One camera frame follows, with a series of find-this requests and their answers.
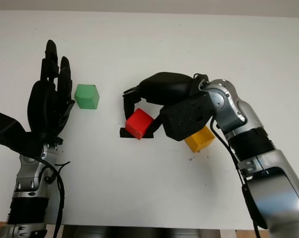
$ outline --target cube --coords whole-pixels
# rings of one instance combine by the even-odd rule
[[[193,153],[208,147],[214,140],[213,133],[208,127],[203,127],[202,130],[184,139]]]
[[[81,109],[96,110],[100,96],[95,85],[78,84],[74,98]]]
[[[137,109],[126,121],[125,129],[137,139],[141,139],[154,119],[142,109]]]

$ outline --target wooden floor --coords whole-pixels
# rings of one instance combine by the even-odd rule
[[[54,225],[48,225],[47,230],[48,230],[48,233],[46,235],[46,238],[52,238],[53,231],[54,231]],[[60,238],[62,236],[62,230],[63,230],[63,227],[58,234],[58,237],[60,237]],[[269,238],[267,231],[260,231],[260,234],[261,234],[261,238]],[[236,235],[237,235],[237,238],[256,238],[254,231],[236,231]]]

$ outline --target wire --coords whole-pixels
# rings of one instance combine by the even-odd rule
[[[244,180],[240,174],[240,171],[239,171],[239,167],[238,167],[238,159],[236,158],[235,154],[233,153],[232,149],[230,148],[230,146],[222,139],[222,137],[215,131],[214,129],[214,117],[212,117],[211,119],[211,122],[210,122],[210,128],[211,128],[211,131],[213,132],[213,134],[215,134],[215,136],[219,139],[219,141],[224,145],[224,147],[227,149],[227,151],[229,152],[230,156],[232,157],[233,159],[233,163],[235,165],[235,169],[237,170],[238,172],[238,175],[239,175],[239,179],[241,181],[242,184],[244,184]]]
[[[258,226],[255,221],[253,221],[253,225],[254,225],[254,231],[255,231],[256,238],[261,238],[260,233],[258,231]]]
[[[56,175],[56,178],[57,178],[57,184],[58,184],[58,189],[59,189],[59,193],[60,193],[60,202],[59,202],[59,209],[58,209],[58,215],[57,215],[57,220],[56,220],[55,232],[54,232],[54,236],[53,236],[53,238],[57,238],[58,231],[61,226],[63,207],[64,207],[64,184],[63,184],[62,178],[60,176],[60,173],[55,169],[55,167],[53,165],[51,165],[48,161],[45,161],[38,157],[33,157],[33,159],[40,163],[43,163],[44,165],[49,167],[49,169],[51,169],[53,171],[54,175]]]
[[[232,149],[230,148],[230,146],[221,138],[221,136],[215,131],[214,129],[214,117],[212,117],[211,119],[211,122],[210,122],[210,128],[211,128],[211,131],[213,132],[213,134],[215,134],[215,136],[219,139],[219,141],[224,145],[224,147],[228,150],[230,156],[232,157],[233,159],[233,162],[234,162],[234,165],[235,165],[235,168],[238,172],[238,175],[239,175],[239,179],[241,181],[242,184],[245,184],[244,182],[244,179],[242,177],[242,175],[240,174],[240,171],[239,171],[239,168],[238,168],[238,159],[236,158],[235,154],[233,153]],[[256,235],[256,238],[261,238],[260,237],[260,234],[259,234],[259,231],[258,231],[258,226],[256,224],[256,222],[253,220],[253,225],[254,225],[254,231],[255,231],[255,235]]]

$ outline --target white tabletop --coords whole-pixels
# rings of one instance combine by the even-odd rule
[[[230,80],[299,177],[299,19],[0,11],[0,112],[29,130],[27,102],[48,39],[69,58],[74,90],[96,84],[96,111],[74,106],[58,162],[71,161],[63,223],[250,229],[240,182],[214,141],[193,154],[167,138],[122,139],[122,92],[159,71]],[[139,106],[155,117],[159,107]],[[9,211],[18,155],[0,146],[0,221]],[[54,189],[48,222],[55,222]]]

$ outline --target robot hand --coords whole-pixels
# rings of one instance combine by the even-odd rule
[[[54,79],[58,78],[58,88]],[[72,80],[69,61],[62,57],[60,71],[57,48],[49,40],[46,57],[42,60],[41,76],[31,91],[28,102],[28,121],[31,132],[26,132],[15,119],[0,113],[0,144],[20,154],[21,168],[17,174],[7,224],[0,229],[0,238],[45,237],[46,208],[51,184],[57,179],[60,206],[54,238],[62,220],[64,185],[59,171],[54,168],[58,158],[58,137],[74,105],[71,99]]]
[[[207,82],[205,74],[195,74],[191,78],[179,73],[157,73],[124,92],[125,117],[128,119],[134,113],[134,104],[141,98],[163,105],[146,134],[163,124],[168,137],[181,141],[201,130],[213,115],[209,94],[199,90]]]
[[[240,176],[257,237],[260,226],[272,238],[299,238],[299,179],[232,83],[209,82],[203,74],[191,78],[162,72],[125,91],[123,97],[126,119],[140,98],[164,105],[157,118],[166,135],[175,140],[198,132],[212,117],[211,129],[229,151]],[[227,143],[212,128],[215,120]]]
[[[58,78],[58,91],[54,79]],[[28,121],[31,132],[13,118],[0,113],[0,144],[24,156],[41,156],[43,145],[62,144],[58,137],[74,105],[71,99],[72,80],[69,61],[62,57],[60,73],[57,48],[52,40],[42,60],[41,76],[31,91],[28,102]]]

